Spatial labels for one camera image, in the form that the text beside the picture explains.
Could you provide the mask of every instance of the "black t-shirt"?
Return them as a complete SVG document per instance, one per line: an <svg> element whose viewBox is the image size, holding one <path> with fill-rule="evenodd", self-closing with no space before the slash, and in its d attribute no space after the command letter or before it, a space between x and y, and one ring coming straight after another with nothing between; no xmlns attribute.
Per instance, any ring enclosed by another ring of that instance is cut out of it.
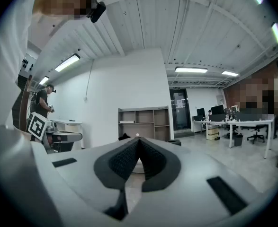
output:
<svg viewBox="0 0 278 227"><path fill-rule="evenodd" d="M44 101L47 103L47 92L45 89L41 90L40 92L38 92L36 94L36 113L42 115L43 117L47 118L47 113L48 110L44 109L41 105L40 105L40 98L44 99Z"/></svg>

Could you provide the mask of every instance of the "glass door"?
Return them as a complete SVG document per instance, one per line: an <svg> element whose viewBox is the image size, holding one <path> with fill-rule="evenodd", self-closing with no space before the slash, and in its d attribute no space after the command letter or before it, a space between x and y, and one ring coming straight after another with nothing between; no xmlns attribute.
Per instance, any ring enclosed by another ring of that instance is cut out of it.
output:
<svg viewBox="0 0 278 227"><path fill-rule="evenodd" d="M191 129L186 89L171 89L170 99L174 130Z"/></svg>

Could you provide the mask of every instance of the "shelving unit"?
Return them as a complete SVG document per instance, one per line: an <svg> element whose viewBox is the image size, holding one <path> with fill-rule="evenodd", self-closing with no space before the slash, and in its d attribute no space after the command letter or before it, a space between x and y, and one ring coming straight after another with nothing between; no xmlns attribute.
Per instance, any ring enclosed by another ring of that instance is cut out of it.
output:
<svg viewBox="0 0 278 227"><path fill-rule="evenodd" d="M141 137L156 140L170 140L168 106L153 108L118 109L118 134L126 133L130 137Z"/></svg>

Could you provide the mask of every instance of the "white shirt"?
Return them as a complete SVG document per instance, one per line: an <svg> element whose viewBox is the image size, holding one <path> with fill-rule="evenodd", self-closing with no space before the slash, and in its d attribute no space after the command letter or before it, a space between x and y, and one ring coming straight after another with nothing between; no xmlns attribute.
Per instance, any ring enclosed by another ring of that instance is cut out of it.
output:
<svg viewBox="0 0 278 227"><path fill-rule="evenodd" d="M15 81L27 51L34 1L14 0L0 19L0 125L20 93Z"/></svg>

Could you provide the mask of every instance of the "white desk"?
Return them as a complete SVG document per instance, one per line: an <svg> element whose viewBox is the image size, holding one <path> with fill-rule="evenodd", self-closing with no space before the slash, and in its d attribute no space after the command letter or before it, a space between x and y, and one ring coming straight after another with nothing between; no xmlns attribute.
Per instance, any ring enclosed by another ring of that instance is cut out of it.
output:
<svg viewBox="0 0 278 227"><path fill-rule="evenodd" d="M63 119L54 119L51 121L57 123L58 130L76 132L76 133L81 133L83 135L83 130L81 127L82 122L80 121L69 121ZM74 142L72 150L78 150L82 148L85 148L83 143L83 138L80 141Z"/></svg>
<svg viewBox="0 0 278 227"><path fill-rule="evenodd" d="M262 124L267 124L268 125L268 139L267 139L267 144L266 144L266 149L265 149L265 154L264 158L267 158L268 150L270 149L270 143L271 139L273 139L273 132L274 130L272 129L274 127L274 120L261 120L261 121L243 121L243 122L237 122L237 121L227 121L227 122L214 122L214 121L193 121L195 123L201 123L206 124L206 139L208 139L208 125L213 124L213 125L229 125L230 126L230 137L229 137L229 148L232 147L232 141L233 141L233 125L237 125L240 127L241 126L248 126L248 127L254 127L256 125L262 125Z"/></svg>

